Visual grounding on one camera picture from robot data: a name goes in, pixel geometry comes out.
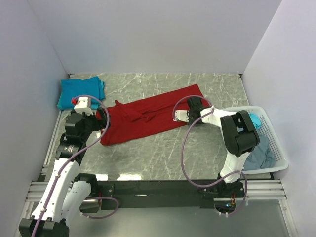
gray marble surface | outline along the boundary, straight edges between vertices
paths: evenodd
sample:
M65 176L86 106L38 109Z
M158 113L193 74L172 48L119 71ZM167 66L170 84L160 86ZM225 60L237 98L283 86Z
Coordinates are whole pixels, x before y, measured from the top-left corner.
M107 107L115 100L122 103L147 98L198 84L202 94L217 108L249 105L238 74L76 74L72 78L87 79L99 76L106 83ZM63 111L56 137L64 132ZM122 144L103 146L97 143L87 150L81 163L81 172L97 174L99 180L170 180L184 179L180 167L181 143L188 127ZM94 132L87 144L100 136ZM211 125L195 127L185 149L185 168L192 179L216 179L224 165L226 149L219 128ZM270 178L269 174L250 178Z

plastic basket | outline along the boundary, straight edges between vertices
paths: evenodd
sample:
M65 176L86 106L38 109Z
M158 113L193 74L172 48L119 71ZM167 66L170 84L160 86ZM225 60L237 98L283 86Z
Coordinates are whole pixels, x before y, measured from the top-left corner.
M288 167L288 161L284 155L284 152L280 145L280 141L278 140L277 135L264 109L258 106L241 106L241 107L225 108L223 110L233 111L233 112L246 110L249 113L256 114L259 117L262 124L261 128L259 129L259 132L268 137L270 150L273 151L276 156L276 164L273 168L243 171L245 174L270 173L270 172L283 170Z

gray-blue cloth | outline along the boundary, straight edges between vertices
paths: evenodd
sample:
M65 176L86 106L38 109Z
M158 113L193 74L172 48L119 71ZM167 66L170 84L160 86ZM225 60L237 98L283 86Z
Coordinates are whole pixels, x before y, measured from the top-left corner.
M266 169L274 167L277 159L269 148L269 139L258 132L260 142L247 157L244 170Z

light blue cloth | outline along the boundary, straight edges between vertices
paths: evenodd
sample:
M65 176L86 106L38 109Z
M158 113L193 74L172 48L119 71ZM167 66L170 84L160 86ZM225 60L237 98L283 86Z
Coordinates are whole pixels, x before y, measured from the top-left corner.
M73 97L78 95L92 95L100 100L105 98L103 88L105 83L99 80L99 77L89 79L67 79L61 80L62 93L60 95L57 107L60 110L71 109L74 104L71 103ZM91 101L91 108L96 110L99 103L95 100Z
M249 113L249 116L250 116L251 121L252 121L253 125L255 126L255 128L257 130L259 130L261 128L261 121L260 121L259 117L254 113Z
M247 157L243 166L245 171L271 168L274 167L277 161L274 153L269 148L268 137L262 135L260 132L258 132L258 135L260 139L259 145Z

wrinkle in red cloth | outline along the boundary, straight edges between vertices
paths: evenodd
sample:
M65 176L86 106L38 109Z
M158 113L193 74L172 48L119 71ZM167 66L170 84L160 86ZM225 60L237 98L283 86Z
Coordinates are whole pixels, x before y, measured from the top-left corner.
M203 96L195 84L127 104L115 101L115 106L108 108L111 127L102 137L101 144L127 142L186 125L185 122L172 120L172 110L180 99L188 95ZM188 110L187 100L179 103L176 109Z

